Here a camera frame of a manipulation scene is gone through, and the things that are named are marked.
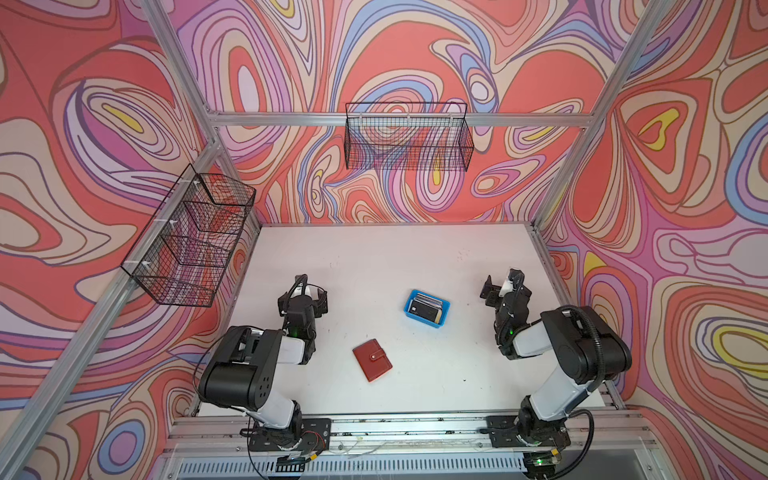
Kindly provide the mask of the red leather card holder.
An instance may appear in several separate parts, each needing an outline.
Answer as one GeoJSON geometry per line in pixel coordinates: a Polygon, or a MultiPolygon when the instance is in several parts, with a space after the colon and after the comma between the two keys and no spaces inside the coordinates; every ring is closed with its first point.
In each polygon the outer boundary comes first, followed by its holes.
{"type": "Polygon", "coordinates": [[[364,342],[355,347],[352,352],[368,382],[377,380],[393,368],[386,352],[376,339],[364,342]]]}

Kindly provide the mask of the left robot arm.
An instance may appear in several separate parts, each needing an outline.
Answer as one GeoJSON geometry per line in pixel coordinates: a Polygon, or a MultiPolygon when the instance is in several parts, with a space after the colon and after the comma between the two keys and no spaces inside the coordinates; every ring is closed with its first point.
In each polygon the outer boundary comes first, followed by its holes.
{"type": "Polygon", "coordinates": [[[249,420],[241,431],[249,452],[299,452],[327,448],[329,422],[303,418],[298,401],[275,389],[277,367],[306,365],[316,351],[316,320],[328,312],[327,292],[306,274],[277,300],[279,329],[228,328],[216,344],[197,384],[203,403],[236,410],[249,420]]]}

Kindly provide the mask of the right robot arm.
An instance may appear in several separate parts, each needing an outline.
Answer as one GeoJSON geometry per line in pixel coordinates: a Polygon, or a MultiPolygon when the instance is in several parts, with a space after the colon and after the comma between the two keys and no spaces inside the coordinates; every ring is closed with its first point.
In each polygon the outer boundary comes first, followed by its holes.
{"type": "Polygon", "coordinates": [[[551,352],[556,367],[538,390],[523,398],[515,415],[488,416],[480,432],[494,448],[560,451],[570,445],[567,420],[585,416],[594,422],[580,405],[605,381],[631,368],[631,351],[588,306],[560,306],[530,321],[532,291],[524,281],[524,272],[512,269],[502,284],[487,278],[482,286],[480,298],[494,310],[496,346],[511,361],[551,352]]]}

